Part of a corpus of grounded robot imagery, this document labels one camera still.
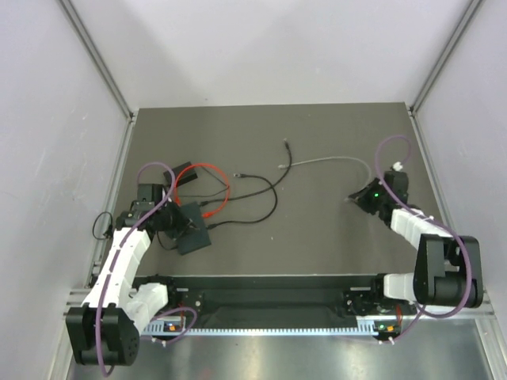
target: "black plastic bracket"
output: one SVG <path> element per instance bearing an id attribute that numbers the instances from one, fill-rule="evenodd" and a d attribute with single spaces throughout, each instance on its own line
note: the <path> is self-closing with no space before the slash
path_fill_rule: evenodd
<path id="1" fill-rule="evenodd" d="M 477 239 L 462 236 L 470 257 L 472 287 L 465 307 L 479 307 L 483 298 L 482 268 Z M 445 261 L 458 268 L 445 270 Z M 463 254 L 452 238 L 422 234 L 414 270 L 414 293 L 423 305 L 456 306 L 461 301 L 466 284 Z"/>
<path id="2" fill-rule="evenodd" d="M 88 305 L 71 307 L 65 318 L 76 363 L 97 365 L 95 313 Z M 102 355 L 109 366 L 130 366 L 139 350 L 139 332 L 123 309 L 114 305 L 102 310 Z"/>

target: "wire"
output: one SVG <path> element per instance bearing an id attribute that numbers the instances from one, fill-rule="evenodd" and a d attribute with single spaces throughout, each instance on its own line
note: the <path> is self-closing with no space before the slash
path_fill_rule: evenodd
<path id="1" fill-rule="evenodd" d="M 102 234 L 102 237 L 98 237 L 95 234 L 95 227 L 97 226 L 98 219 L 100 219 L 102 215 L 109 215 L 110 222 L 109 222 L 108 229 Z M 111 237 L 109 235 L 112 232 L 112 223 L 113 223 L 113 221 L 114 221 L 114 218 L 113 218 L 112 214 L 109 211 L 102 211 L 99 215 L 97 215 L 97 217 L 95 218 L 95 221 L 93 222 L 93 226 L 92 226 L 92 235 L 93 235 L 93 237 L 96 238 L 97 240 L 108 240 L 108 239 L 110 239 Z"/>
<path id="2" fill-rule="evenodd" d="M 396 305 L 396 321 L 398 322 L 398 325 L 401 328 L 403 322 L 403 312 L 399 304 Z"/>
<path id="3" fill-rule="evenodd" d="M 281 177 L 278 178 L 278 180 L 273 184 L 274 188 L 281 181 L 284 180 L 284 178 L 288 175 L 288 172 L 291 170 L 291 167 L 292 167 L 292 152 L 291 152 L 291 147 L 288 145 L 287 139 L 284 140 L 284 145 L 285 145 L 285 149 L 287 150 L 287 154 L 288 154 L 288 166 L 287 166 L 287 169 L 285 170 L 285 172 L 281 175 Z M 258 196 L 259 194 L 264 194 L 265 192 L 268 192 L 269 190 L 271 190 L 271 187 L 264 188 L 262 190 L 259 190 L 258 192 L 251 192 L 250 194 L 245 194 L 244 196 L 234 196 L 234 197 L 229 198 L 229 202 L 231 202 L 232 200 L 243 200 L 245 198 L 250 198 L 251 196 Z M 210 200 L 205 200 L 205 201 L 199 203 L 199 205 L 201 207 L 203 207 L 203 206 L 206 206 L 210 203 L 222 202 L 222 201 L 223 201 L 223 199 L 210 199 Z"/>
<path id="4" fill-rule="evenodd" d="M 359 162 L 362 166 L 364 166 L 364 168 L 366 169 L 366 172 L 368 173 L 368 177 L 366 178 L 366 182 L 364 183 L 364 186 L 362 188 L 365 188 L 371 182 L 372 168 L 370 168 L 370 165 L 368 165 L 365 161 L 361 160 L 360 158 L 356 158 L 356 157 L 331 156 L 331 157 L 324 157 L 324 158 L 315 158 L 313 160 L 295 162 L 292 164 L 292 166 L 306 165 L 306 164 L 312 164 L 314 162 L 324 162 L 324 161 L 331 161 L 331 160 L 350 160 L 350 161 Z M 287 165 L 278 165 L 278 169 L 286 169 L 287 167 L 288 167 Z"/>
<path id="5" fill-rule="evenodd" d="M 406 162 L 410 156 L 410 151 L 411 151 L 412 146 L 410 144 L 409 139 L 406 136 L 394 135 L 394 136 L 388 137 L 387 139 L 383 140 L 379 144 L 379 146 L 377 147 L 377 151 L 375 152 L 375 171 L 376 171 L 377 177 L 379 179 L 383 178 L 382 170 L 380 169 L 380 152 L 382 151 L 382 149 L 384 148 L 384 146 L 388 142 L 395 140 L 395 139 L 402 139 L 402 140 L 406 141 L 409 146 L 409 153 L 407 154 L 407 157 L 405 157 L 403 162 Z M 449 317 L 456 315 L 467 304 L 468 297 L 470 296 L 471 286 L 472 286 L 472 270 L 471 270 L 470 255 L 468 254 L 467 247 L 463 243 L 463 240 L 461 239 L 461 237 L 458 236 L 458 234 L 452 228 L 450 228 L 450 227 L 444 225 L 443 223 L 438 222 L 434 219 L 427 218 L 424 214 L 418 214 L 417 212 L 412 210 L 410 207 L 408 207 L 406 204 L 404 204 L 396 196 L 396 194 L 392 191 L 392 189 L 389 187 L 389 185 L 386 184 L 385 180 L 380 181 L 380 183 L 386 189 L 387 193 L 391 196 L 391 198 L 399 206 L 401 206 L 402 208 L 404 208 L 405 210 L 407 210 L 409 213 L 416 216 L 417 218 L 425 219 L 425 220 L 427 220 L 428 223 L 433 224 L 434 226 L 440 227 L 442 230 L 445 230 L 446 232 L 450 233 L 452 235 L 452 237 L 456 240 L 456 243 L 458 243 L 459 249 L 461 250 L 461 254 L 463 255 L 463 262 L 465 263 L 465 272 L 466 272 L 465 291 L 463 293 L 463 297 L 459 301 L 458 305 L 454 309 L 449 311 L 448 313 L 434 314 L 434 313 L 430 313 L 428 311 L 425 311 L 424 307 L 423 308 L 421 308 L 420 306 L 418 307 L 419 314 L 424 314 L 424 315 L 427 315 L 427 316 L 433 317 L 433 318 L 439 318 L 439 319 L 449 318 Z"/>
<path id="6" fill-rule="evenodd" d="M 222 176 L 223 180 L 225 181 L 225 185 L 227 186 L 225 198 L 221 199 L 222 204 L 220 204 L 220 206 L 218 206 L 218 208 L 216 208 L 213 211 L 207 211 L 207 212 L 203 213 L 203 218 L 209 218 L 210 216 L 213 216 L 214 214 L 216 214 L 217 212 L 219 212 L 220 210 L 222 210 L 225 207 L 225 205 L 227 204 L 227 201 L 229 200 L 229 195 L 231 194 L 231 186 L 229 185 L 229 180 L 227 179 L 227 176 L 225 175 L 225 173 L 222 170 L 220 170 L 219 168 L 217 168 L 216 166 L 214 166 L 212 164 L 200 163 L 200 164 L 193 164 L 193 165 L 190 165 L 190 166 L 187 166 L 186 168 L 184 168 L 180 172 L 180 174 L 177 176 L 176 181 L 175 181 L 176 186 L 174 187 L 174 202 L 176 202 L 177 204 L 181 204 L 181 201 L 180 201 L 179 197 L 177 196 L 177 182 L 180 180 L 180 178 L 183 176 L 183 174 L 188 172 L 190 169 L 199 168 L 199 167 L 206 167 L 206 168 L 214 169 L 216 172 L 218 172 L 220 174 L 220 176 Z"/>
<path id="7" fill-rule="evenodd" d="M 259 180 L 263 180 L 264 182 L 266 182 L 268 185 L 269 185 L 269 188 L 271 190 L 273 190 L 273 195 L 275 196 L 275 203 L 273 204 L 273 208 L 271 209 L 271 211 L 266 214 L 265 216 L 263 216 L 262 218 L 260 219 L 257 219 L 257 220 L 225 220 L 223 222 L 218 222 L 218 223 L 214 223 L 214 224 L 210 224 L 208 226 L 208 230 L 213 230 L 214 228 L 218 227 L 218 226 L 222 226 L 224 224 L 255 224 L 255 223 L 260 223 L 260 222 L 263 222 L 265 221 L 267 218 L 269 218 L 273 212 L 275 212 L 276 210 L 276 207 L 278 206 L 278 195 L 276 194 L 276 189 L 275 189 L 275 186 L 274 184 L 272 184 L 271 182 L 269 182 L 269 180 L 267 178 L 264 178 L 262 176 L 254 176 L 253 174 L 235 174 L 234 175 L 236 178 L 258 178 Z"/>
<path id="8" fill-rule="evenodd" d="M 171 247 L 171 248 L 167 248 L 165 245 L 163 245 L 162 240 L 160 239 L 160 235 L 158 233 L 159 233 L 159 231 L 157 231 L 157 233 L 156 233 L 157 240 L 158 240 L 158 244 L 162 247 L 162 249 L 164 249 L 165 251 L 174 251 L 175 249 L 177 249 L 177 245 L 175 245 L 174 247 Z"/>
<path id="9" fill-rule="evenodd" d="M 150 218 L 160 207 L 162 207 L 166 202 L 170 201 L 171 192 L 174 190 L 174 188 L 175 188 L 174 185 L 176 184 L 176 176 L 174 175 L 173 170 L 169 166 L 167 166 L 166 164 L 164 164 L 162 162 L 150 162 L 148 164 L 145 164 L 137 173 L 137 183 L 139 183 L 139 179 L 140 179 L 143 171 L 150 166 L 161 166 L 166 171 L 168 171 L 170 173 L 171 180 L 172 180 L 171 186 L 170 186 L 169 191 L 162 198 L 162 200 L 160 202 L 158 202 L 155 205 L 155 207 L 153 207 L 151 210 L 149 210 L 145 215 L 143 215 L 143 217 L 141 217 L 137 222 L 135 222 L 134 226 L 132 226 L 131 229 L 125 234 L 124 238 L 121 239 L 120 245 L 119 245 L 118 249 L 115 251 L 114 257 L 112 258 L 111 264 L 109 265 L 109 274 L 105 277 L 104 284 L 102 286 L 102 291 L 101 291 L 101 294 L 100 294 L 100 297 L 98 300 L 97 311 L 95 312 L 95 345 L 97 347 L 97 361 L 98 361 L 98 366 L 101 368 L 101 373 L 105 378 L 107 378 L 112 373 L 112 370 L 114 369 L 114 366 L 111 366 L 111 368 L 109 368 L 109 370 L 107 370 L 107 368 L 105 367 L 104 353 L 102 351 L 102 337 L 101 337 L 102 305 L 104 304 L 105 294 L 108 290 L 109 281 L 111 279 L 111 273 L 113 272 L 113 270 L 116 266 L 116 262 L 118 261 L 118 256 L 120 255 L 121 249 L 123 248 L 125 242 L 128 240 L 130 235 L 135 230 L 137 230 L 137 228 L 141 224 L 143 224 L 148 218 Z"/>
<path id="10" fill-rule="evenodd" d="M 157 316 L 155 316 L 151 321 L 156 321 L 162 317 L 166 317 L 168 315 L 171 315 L 171 314 L 175 314 L 175 313 L 178 313 L 178 312 L 183 312 L 183 311 L 189 311 L 190 313 L 193 314 L 193 318 L 192 318 L 192 321 L 189 323 L 188 326 L 185 327 L 185 330 L 183 330 L 178 336 L 176 336 L 174 339 L 172 340 L 164 340 L 165 342 L 165 345 L 164 347 L 167 345 L 167 344 L 173 344 L 175 342 L 178 342 L 183 336 L 185 336 L 186 333 L 188 333 L 190 331 L 190 329 L 196 324 L 196 321 L 197 321 L 197 312 L 191 308 L 191 307 L 187 307 L 187 306 L 182 306 L 182 307 L 177 307 L 176 309 L 172 309 L 172 310 L 168 310 L 168 311 L 165 311 L 163 312 L 162 314 L 159 314 Z M 154 337 L 151 337 L 151 338 L 148 338 L 147 336 L 143 337 L 142 338 L 143 340 L 153 340 L 155 339 Z"/>
<path id="11" fill-rule="evenodd" d="M 222 194 L 223 192 L 227 191 L 227 189 L 229 188 L 229 186 L 227 186 L 226 183 L 223 180 L 220 179 L 220 177 L 218 177 L 215 174 L 213 174 L 213 172 L 211 170 L 207 169 L 205 166 L 202 166 L 201 168 L 206 173 L 208 173 L 210 176 L 212 176 L 213 178 L 215 178 L 218 182 L 220 182 L 223 186 L 225 186 L 225 188 L 223 188 L 222 190 L 219 190 L 217 192 L 214 192 L 213 194 L 209 194 L 207 196 L 190 195 L 190 196 L 180 196 L 180 198 L 209 198 L 211 196 L 217 196 L 218 194 Z"/>

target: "cable connector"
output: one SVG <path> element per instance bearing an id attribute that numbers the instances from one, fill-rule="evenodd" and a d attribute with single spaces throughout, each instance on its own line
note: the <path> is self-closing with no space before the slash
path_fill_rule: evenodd
<path id="1" fill-rule="evenodd" d="M 392 168 L 395 172 L 401 172 L 403 170 L 403 164 L 398 161 L 398 162 L 395 162 L 393 165 L 392 165 Z"/>

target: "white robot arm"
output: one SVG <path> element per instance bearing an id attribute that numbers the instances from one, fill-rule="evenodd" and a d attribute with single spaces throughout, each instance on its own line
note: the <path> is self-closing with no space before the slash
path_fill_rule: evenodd
<path id="1" fill-rule="evenodd" d="M 150 236 L 145 230 L 135 230 L 130 234 L 116 258 L 114 269 L 111 272 L 110 268 L 115 254 L 120 249 L 120 243 L 129 230 L 130 228 L 124 227 L 114 232 L 108 258 L 97 282 L 83 301 L 82 306 L 98 307 L 105 278 L 110 276 L 103 305 L 114 304 L 123 309 L 129 319 L 134 322 L 134 326 L 140 334 L 150 323 L 155 313 L 167 304 L 167 287 L 160 283 L 148 283 L 139 287 L 133 298 L 129 295 L 139 263 L 151 243 Z"/>

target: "gray cable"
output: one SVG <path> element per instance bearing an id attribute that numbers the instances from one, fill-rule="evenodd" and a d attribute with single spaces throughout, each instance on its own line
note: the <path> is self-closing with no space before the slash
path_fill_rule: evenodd
<path id="1" fill-rule="evenodd" d="M 305 164 L 311 164 L 314 162 L 323 162 L 323 161 L 331 161 L 331 160 L 350 160 L 350 161 L 356 161 L 359 162 L 361 165 L 364 166 L 366 171 L 368 172 L 368 178 L 366 179 L 364 183 L 364 187 L 366 187 L 372 180 L 372 168 L 370 168 L 370 165 L 368 165 L 365 161 L 361 160 L 360 158 L 356 157 L 350 157 L 350 156 L 331 156 L 331 157 L 324 157 L 324 158 L 315 158 L 313 160 L 306 160 L 306 161 L 300 161 L 295 162 L 292 164 L 292 166 L 297 165 L 305 165 Z M 278 165 L 278 169 L 286 169 L 287 165 Z"/>

